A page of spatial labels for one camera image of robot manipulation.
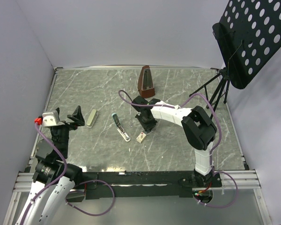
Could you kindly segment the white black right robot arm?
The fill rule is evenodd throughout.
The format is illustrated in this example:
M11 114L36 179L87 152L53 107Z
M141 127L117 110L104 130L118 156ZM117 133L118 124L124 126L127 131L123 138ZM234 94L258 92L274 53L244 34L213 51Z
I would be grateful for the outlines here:
M136 119L146 133L155 128L158 120L183 128L189 144L195 148L195 181L201 187L207 186L212 180L210 157L217 128L206 111L200 106L181 108L156 98L148 102L141 96L132 101L132 106L137 111Z

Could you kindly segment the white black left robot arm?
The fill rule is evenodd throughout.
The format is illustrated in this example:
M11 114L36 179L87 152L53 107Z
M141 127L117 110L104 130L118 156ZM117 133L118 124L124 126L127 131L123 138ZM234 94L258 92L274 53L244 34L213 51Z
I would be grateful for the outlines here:
M67 118L69 122L60 120L59 108L56 108L34 120L42 140L37 144L37 165L18 225L48 224L61 200L83 183L82 169L66 162L70 131L85 125L81 107L77 106Z

